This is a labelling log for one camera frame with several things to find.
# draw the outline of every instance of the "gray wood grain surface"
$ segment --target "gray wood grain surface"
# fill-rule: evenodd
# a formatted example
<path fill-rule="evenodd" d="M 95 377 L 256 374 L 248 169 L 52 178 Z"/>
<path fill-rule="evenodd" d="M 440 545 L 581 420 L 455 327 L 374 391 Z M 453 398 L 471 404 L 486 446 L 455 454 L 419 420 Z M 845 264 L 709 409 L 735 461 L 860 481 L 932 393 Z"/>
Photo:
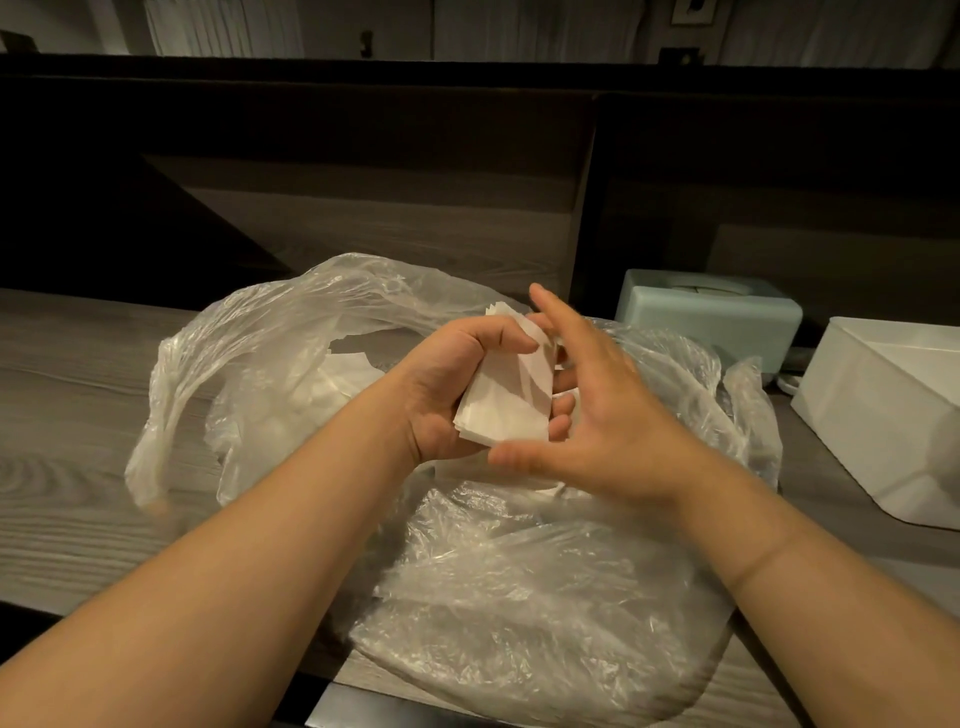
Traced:
<path fill-rule="evenodd" d="M 146 421 L 156 346 L 193 315 L 0 290 L 0 599 L 68 614 L 163 547 L 132 505 L 123 470 Z M 215 383 L 202 388 L 187 407 L 168 471 L 173 500 L 192 522 L 216 508 L 219 466 L 202 439 L 215 392 Z M 852 545 L 893 560 L 893 571 L 953 574 L 960 534 L 896 522 L 871 508 L 785 398 L 777 398 L 777 409 L 788 498 Z M 924 574 L 938 584 L 943 576 Z M 322 643 L 308 650 L 302 668 L 444 704 L 355 653 L 338 660 Z M 662 725 L 796 724 L 736 636 L 706 678 L 702 694 L 698 688 L 668 706 Z"/>
<path fill-rule="evenodd" d="M 565 212 L 344 200 L 188 187 L 277 260 L 302 273 L 340 253 L 385 255 L 525 299 L 561 289 Z"/>
<path fill-rule="evenodd" d="M 434 266 L 514 298 L 534 281 L 563 296 L 569 288 L 573 175 L 148 160 L 297 273 L 354 251 Z"/>

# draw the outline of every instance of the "white curtain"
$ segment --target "white curtain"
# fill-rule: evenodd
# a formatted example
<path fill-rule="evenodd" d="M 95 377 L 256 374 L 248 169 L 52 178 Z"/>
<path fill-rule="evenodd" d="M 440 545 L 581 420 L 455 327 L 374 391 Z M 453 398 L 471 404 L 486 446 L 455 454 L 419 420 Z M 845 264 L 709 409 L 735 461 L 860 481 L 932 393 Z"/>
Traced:
<path fill-rule="evenodd" d="M 145 0 L 161 56 L 303 58 L 296 0 Z"/>
<path fill-rule="evenodd" d="M 957 0 L 737 0 L 723 65 L 929 68 Z"/>
<path fill-rule="evenodd" d="M 436 0 L 437 61 L 629 63 L 644 0 Z"/>

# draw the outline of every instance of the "hand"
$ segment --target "hand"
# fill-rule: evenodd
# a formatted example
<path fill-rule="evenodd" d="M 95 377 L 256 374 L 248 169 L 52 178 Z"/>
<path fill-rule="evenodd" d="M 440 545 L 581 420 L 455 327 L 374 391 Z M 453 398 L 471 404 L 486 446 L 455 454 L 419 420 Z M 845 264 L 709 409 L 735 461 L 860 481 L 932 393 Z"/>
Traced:
<path fill-rule="evenodd" d="M 673 504 L 706 473 L 732 464 L 663 407 L 609 336 L 539 285 L 530 287 L 530 297 L 541 311 L 531 319 L 563 338 L 574 366 L 557 372 L 554 390 L 579 386 L 581 421 L 565 442 L 500 443 L 488 456 L 492 465 L 595 494 Z M 572 409 L 572 395 L 554 400 L 555 430 L 569 426 L 565 413 Z"/>
<path fill-rule="evenodd" d="M 483 449 L 462 440 L 453 426 L 457 400 L 486 352 L 532 353 L 537 346 L 509 316 L 477 316 L 450 322 L 408 353 L 384 381 L 390 380 L 402 397 L 416 461 L 466 457 Z M 551 439 L 566 437 L 569 427 L 568 416 L 552 421 Z"/>

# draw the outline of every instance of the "person's right hand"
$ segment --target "person's right hand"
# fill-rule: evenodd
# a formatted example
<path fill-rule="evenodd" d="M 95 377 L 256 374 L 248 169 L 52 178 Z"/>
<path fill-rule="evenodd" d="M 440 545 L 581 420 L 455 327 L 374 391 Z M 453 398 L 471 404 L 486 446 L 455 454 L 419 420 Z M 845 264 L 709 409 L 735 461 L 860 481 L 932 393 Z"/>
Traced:
<path fill-rule="evenodd" d="M 580 388 L 581 419 L 563 442 L 515 440 L 488 455 L 492 465 L 562 480 L 583 490 L 670 506 L 708 479 L 735 465 L 687 430 L 646 387 L 634 360 L 613 340 L 555 295 L 534 284 L 540 309 L 531 318 L 559 335 L 573 367 L 557 372 L 554 389 Z M 573 396 L 554 411 L 573 410 Z"/>

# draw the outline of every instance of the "forearm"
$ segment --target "forearm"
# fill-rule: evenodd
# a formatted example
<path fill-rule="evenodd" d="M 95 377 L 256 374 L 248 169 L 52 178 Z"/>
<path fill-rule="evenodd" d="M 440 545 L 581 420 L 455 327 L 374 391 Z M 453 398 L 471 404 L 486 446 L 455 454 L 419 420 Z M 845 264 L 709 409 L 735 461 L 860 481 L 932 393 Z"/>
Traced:
<path fill-rule="evenodd" d="M 707 556 L 818 725 L 946 725 L 960 627 L 729 461 L 685 499 Z"/>
<path fill-rule="evenodd" d="M 374 385 L 247 494 L 0 669 L 0 723 L 268 718 L 414 466 L 402 412 L 392 411 L 400 403 L 381 389 Z"/>

